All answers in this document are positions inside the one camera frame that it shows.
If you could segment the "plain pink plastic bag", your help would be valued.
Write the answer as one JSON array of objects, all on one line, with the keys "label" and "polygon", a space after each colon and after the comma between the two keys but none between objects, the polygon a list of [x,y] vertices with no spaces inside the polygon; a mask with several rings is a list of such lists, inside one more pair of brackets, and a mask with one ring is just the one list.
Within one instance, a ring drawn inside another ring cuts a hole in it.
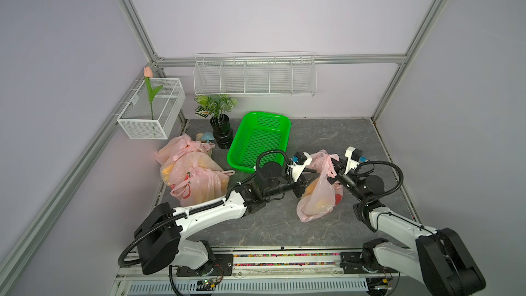
[{"label": "plain pink plastic bag", "polygon": [[309,184],[297,204],[297,216],[303,223],[329,214],[343,199],[342,185],[328,180],[337,175],[331,160],[339,161],[338,154],[329,154],[322,149],[311,157],[312,162],[307,167],[319,173],[319,177]]}]

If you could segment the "pink peach printed bag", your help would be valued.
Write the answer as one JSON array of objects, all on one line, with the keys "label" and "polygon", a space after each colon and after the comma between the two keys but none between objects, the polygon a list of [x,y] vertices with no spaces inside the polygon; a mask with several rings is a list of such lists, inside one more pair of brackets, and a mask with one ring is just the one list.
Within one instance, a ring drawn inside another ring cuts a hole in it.
[{"label": "pink peach printed bag", "polygon": [[171,195],[183,207],[202,204],[226,195],[230,177],[234,171],[214,171],[202,167],[184,167],[173,171],[168,179]]}]

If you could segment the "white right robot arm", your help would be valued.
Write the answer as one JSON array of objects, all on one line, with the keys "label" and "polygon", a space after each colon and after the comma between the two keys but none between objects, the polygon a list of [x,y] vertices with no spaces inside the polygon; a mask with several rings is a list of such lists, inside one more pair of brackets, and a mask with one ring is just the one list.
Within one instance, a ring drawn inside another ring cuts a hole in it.
[{"label": "white right robot arm", "polygon": [[377,238],[362,247],[360,257],[346,259],[342,267],[360,267],[368,273],[394,269],[424,284],[432,295],[472,295],[486,288],[486,279],[463,243],[452,229],[435,229],[398,215],[380,201],[399,190],[390,190],[365,166],[381,161],[358,163],[354,168],[346,160],[331,160],[334,170],[327,179],[339,182],[357,200],[353,212],[372,232],[383,232],[403,244],[399,247],[385,238]]}]

